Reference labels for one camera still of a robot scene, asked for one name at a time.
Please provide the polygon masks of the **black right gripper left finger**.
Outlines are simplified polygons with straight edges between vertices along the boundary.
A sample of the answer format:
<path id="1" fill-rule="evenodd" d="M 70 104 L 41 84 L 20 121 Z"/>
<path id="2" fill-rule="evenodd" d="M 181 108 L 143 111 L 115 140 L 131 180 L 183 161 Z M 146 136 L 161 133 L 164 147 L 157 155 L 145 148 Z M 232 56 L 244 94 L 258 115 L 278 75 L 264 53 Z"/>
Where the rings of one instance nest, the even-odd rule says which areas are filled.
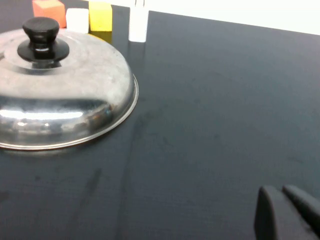
<path id="1" fill-rule="evenodd" d="M 254 218 L 257 240 L 314 240 L 316 233 L 283 191 L 265 185 L 258 191 Z"/>

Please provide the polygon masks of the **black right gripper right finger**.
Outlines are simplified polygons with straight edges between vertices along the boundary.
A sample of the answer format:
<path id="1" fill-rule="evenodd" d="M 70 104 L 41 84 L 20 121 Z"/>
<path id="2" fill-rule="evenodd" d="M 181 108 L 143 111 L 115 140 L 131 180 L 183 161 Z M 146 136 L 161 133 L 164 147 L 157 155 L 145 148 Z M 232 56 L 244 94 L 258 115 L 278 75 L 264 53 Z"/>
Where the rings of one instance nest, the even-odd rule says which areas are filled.
<path id="1" fill-rule="evenodd" d="M 302 218 L 315 233 L 320 232 L 320 201 L 294 185 L 285 185 L 282 192 L 293 203 Z"/>

